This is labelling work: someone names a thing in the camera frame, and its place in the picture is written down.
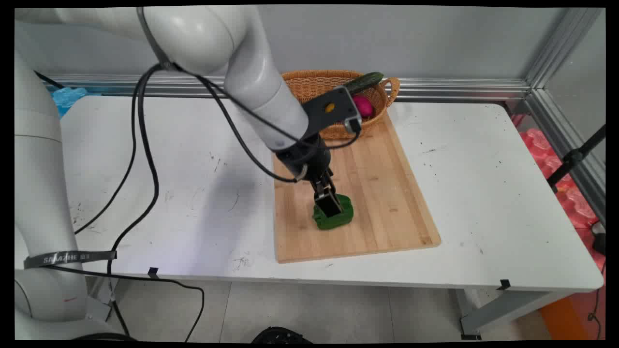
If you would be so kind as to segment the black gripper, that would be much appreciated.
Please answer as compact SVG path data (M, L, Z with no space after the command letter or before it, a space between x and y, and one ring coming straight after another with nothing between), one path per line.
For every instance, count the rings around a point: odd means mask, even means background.
M336 187L332 181L331 152L326 148L325 141L319 135L305 139L307 143L313 143L314 147L293 145L285 150L278 151L276 157L294 175L299 176L303 167L307 171L303 180L309 181L315 191L315 205L327 217L339 215L343 208L336 195Z

